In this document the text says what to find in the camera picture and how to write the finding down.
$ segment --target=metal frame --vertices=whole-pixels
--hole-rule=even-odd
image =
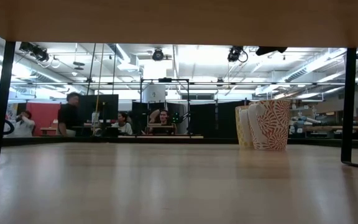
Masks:
[[[115,82],[114,86],[118,86],[118,85],[138,85],[140,84],[140,82]],[[154,83],[156,85],[182,85],[181,83]],[[36,83],[36,82],[12,82],[12,85],[82,85],[82,86],[95,86],[95,85],[99,85],[99,83],[88,83],[88,82],[60,82],[60,83]],[[113,82],[101,82],[100,85],[113,85]],[[303,82],[291,82],[291,83],[286,83],[286,82],[224,82],[224,83],[216,83],[216,82],[190,82],[188,83],[188,85],[209,85],[209,86],[216,86],[216,85],[240,85],[240,86],[256,86],[256,85],[306,85],[306,86],[327,86],[327,85],[332,85],[332,86],[344,86],[345,83],[303,83]]]
[[[11,86],[12,66],[15,54],[15,42],[6,41],[4,50],[4,60],[2,61],[1,81],[0,81],[0,156],[2,137],[4,132],[5,114],[7,101],[9,98],[9,87]]]
[[[172,83],[172,82],[160,82],[159,79],[153,79],[153,78],[149,78],[149,79],[141,78],[140,79],[140,103],[142,103],[142,91],[143,91],[143,82],[144,81],[150,81],[150,83],[148,83],[147,86],[149,86],[151,83],[153,83],[153,81],[157,81],[157,83]],[[188,78],[171,78],[170,81],[176,81],[177,83],[174,83],[174,84],[181,85],[181,86],[183,86],[183,84],[181,84],[180,81],[187,82],[187,113],[189,114],[189,110],[190,110],[190,81],[189,81],[189,79]],[[187,119],[187,133],[191,137],[190,119],[191,119],[191,114],[188,115],[188,119]]]
[[[341,147],[341,162],[343,164],[354,167],[358,167],[358,164],[352,162],[354,91],[356,85],[356,52],[356,48],[347,49],[346,52],[346,79]]]

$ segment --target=stage light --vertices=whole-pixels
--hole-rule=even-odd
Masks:
[[[152,58],[155,61],[163,60],[164,59],[164,54],[162,53],[162,49],[155,49]]]
[[[47,49],[41,49],[39,46],[28,43],[22,42],[20,44],[19,50],[26,54],[30,54],[31,56],[35,57],[39,62],[47,62],[49,60],[49,54],[47,53]]]
[[[245,54],[247,56],[247,59],[245,59],[243,61],[239,60],[241,54]],[[240,62],[244,63],[244,62],[248,61],[248,54],[247,54],[247,52],[244,51],[243,46],[232,46],[230,48],[229,55],[227,56],[227,60],[229,62],[240,61]]]
[[[286,51],[287,47],[259,47],[256,51],[256,55],[261,56],[264,54],[268,54],[274,51],[278,51],[280,53],[284,53]]]
[[[223,82],[223,78],[218,78],[218,80],[216,81],[217,83],[222,83]]]

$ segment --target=pipe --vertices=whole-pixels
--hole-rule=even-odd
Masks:
[[[302,65],[295,67],[288,71],[288,73],[281,78],[278,82],[291,82],[292,80],[299,78],[303,75],[309,74],[310,72],[313,72],[314,70],[317,70],[331,62],[333,62],[333,59],[336,57],[339,57],[343,55],[346,52],[346,49],[343,48],[329,48],[326,49],[316,56],[308,59],[306,62],[304,62]],[[273,91],[274,89],[278,88],[279,85],[269,85],[269,86],[262,86],[258,87],[255,90],[255,94],[263,94],[266,92]]]
[[[2,64],[2,60],[3,60],[3,53],[4,53],[4,49],[0,46],[0,65]],[[71,83],[73,82],[73,80],[64,77],[63,75],[59,75],[47,68],[42,68],[41,66],[39,66],[37,63],[32,62],[31,60],[24,58],[23,56],[20,56],[18,54],[14,55],[14,70],[15,70],[15,65],[19,64],[22,67],[28,69],[29,71],[31,71],[32,73],[36,73],[38,75],[41,75],[43,77],[46,77],[54,82],[60,83],[60,82],[67,82],[67,83]],[[79,89],[80,91],[84,91],[86,92],[86,88],[84,88],[83,86],[79,86],[77,89]]]

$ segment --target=desk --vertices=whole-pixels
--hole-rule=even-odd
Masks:
[[[51,128],[51,127],[49,127],[49,128],[40,128],[40,130],[42,131],[43,136],[48,135],[48,131],[54,131],[53,135],[56,135],[57,128]]]
[[[176,134],[166,136],[154,136],[154,135],[143,135],[143,136],[118,136],[119,138],[170,138],[170,139],[203,139],[204,136],[189,136],[187,134]]]

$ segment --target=black curtain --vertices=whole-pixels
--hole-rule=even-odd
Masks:
[[[237,139],[236,107],[244,106],[244,101],[218,103],[219,138]]]
[[[190,131],[205,138],[215,138],[215,104],[190,105],[190,111]]]
[[[174,113],[179,113],[179,116],[185,115],[187,111],[185,111],[185,105],[178,103],[167,103],[167,108],[170,113],[170,118],[172,118]],[[177,124],[177,133],[185,134],[187,127],[187,120],[184,120],[182,123]]]

